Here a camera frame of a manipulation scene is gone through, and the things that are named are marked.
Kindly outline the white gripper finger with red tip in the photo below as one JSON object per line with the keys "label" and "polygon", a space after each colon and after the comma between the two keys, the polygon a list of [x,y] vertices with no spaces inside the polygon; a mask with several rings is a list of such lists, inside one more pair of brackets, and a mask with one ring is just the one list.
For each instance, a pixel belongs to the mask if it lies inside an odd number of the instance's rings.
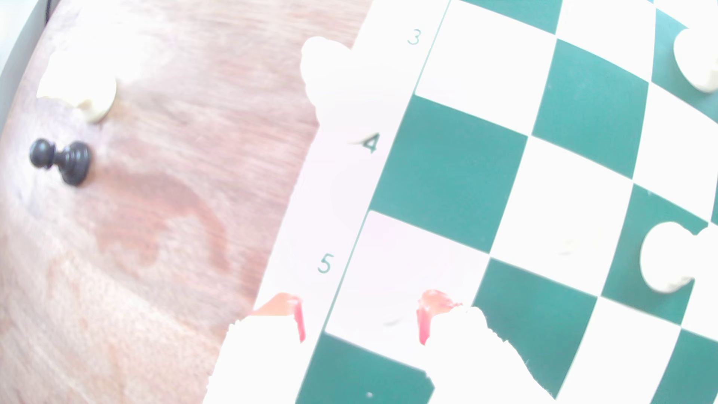
{"label": "white gripper finger with red tip", "polygon": [[417,323],[426,376],[434,385],[430,403],[556,402],[479,307],[426,290],[418,299]]}
{"label": "white gripper finger with red tip", "polygon": [[305,338],[302,299],[275,294],[228,327],[203,403],[295,403]]}

